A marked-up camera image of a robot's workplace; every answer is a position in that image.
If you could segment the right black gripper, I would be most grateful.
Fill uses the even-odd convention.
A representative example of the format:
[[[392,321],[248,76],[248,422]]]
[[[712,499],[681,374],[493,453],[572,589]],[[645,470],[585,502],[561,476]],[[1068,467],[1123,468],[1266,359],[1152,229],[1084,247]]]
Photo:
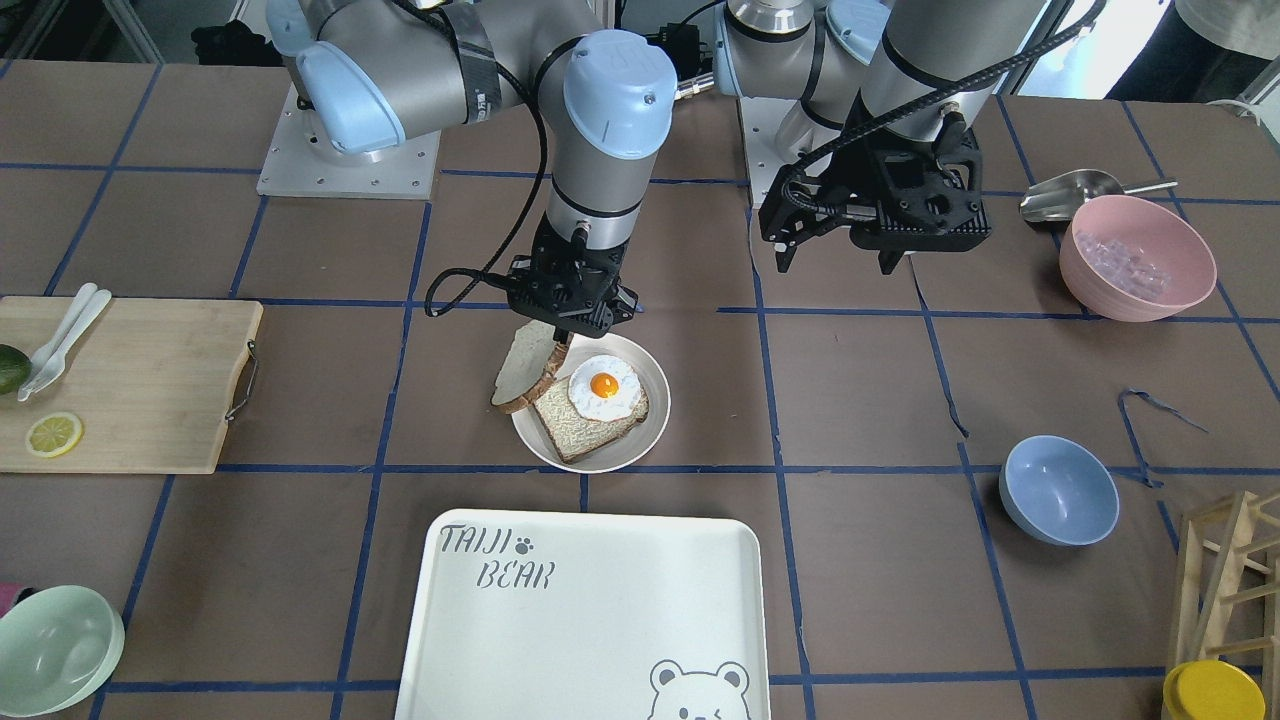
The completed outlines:
[[[568,348],[573,334],[604,336],[637,313],[637,293],[620,278],[628,242],[590,249],[589,238],[582,227],[562,236],[541,220],[531,251],[516,256],[506,274],[509,307],[549,324],[553,348]]]

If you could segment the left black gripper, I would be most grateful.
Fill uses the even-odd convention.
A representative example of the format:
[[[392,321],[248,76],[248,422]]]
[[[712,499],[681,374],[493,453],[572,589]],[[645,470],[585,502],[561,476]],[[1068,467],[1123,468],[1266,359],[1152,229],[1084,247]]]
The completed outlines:
[[[846,229],[892,275],[910,252],[968,252],[992,233],[983,158],[966,120],[924,142],[877,129],[835,150],[814,173],[805,154],[780,168],[758,213],[762,240],[788,273],[808,241]]]

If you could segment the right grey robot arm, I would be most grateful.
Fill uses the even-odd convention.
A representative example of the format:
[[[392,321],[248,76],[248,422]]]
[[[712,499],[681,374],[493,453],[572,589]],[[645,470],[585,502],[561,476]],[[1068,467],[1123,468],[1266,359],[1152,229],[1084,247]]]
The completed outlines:
[[[507,272],[500,243],[480,268],[440,272],[436,291],[466,279],[557,334],[605,336],[637,310],[621,269],[673,120],[673,63],[641,35],[605,27],[586,1],[270,1],[271,44],[342,155],[408,141],[525,108],[538,132],[535,184],[547,206]]]

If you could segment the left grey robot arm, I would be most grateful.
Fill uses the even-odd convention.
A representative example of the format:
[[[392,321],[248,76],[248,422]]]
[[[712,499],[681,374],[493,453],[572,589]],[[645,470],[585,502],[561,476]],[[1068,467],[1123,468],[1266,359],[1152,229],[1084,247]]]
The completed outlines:
[[[759,193],[762,238],[787,272],[844,228],[883,274],[914,252],[966,252],[991,233],[974,122],[1042,1],[726,1],[722,94],[787,100],[780,169]]]

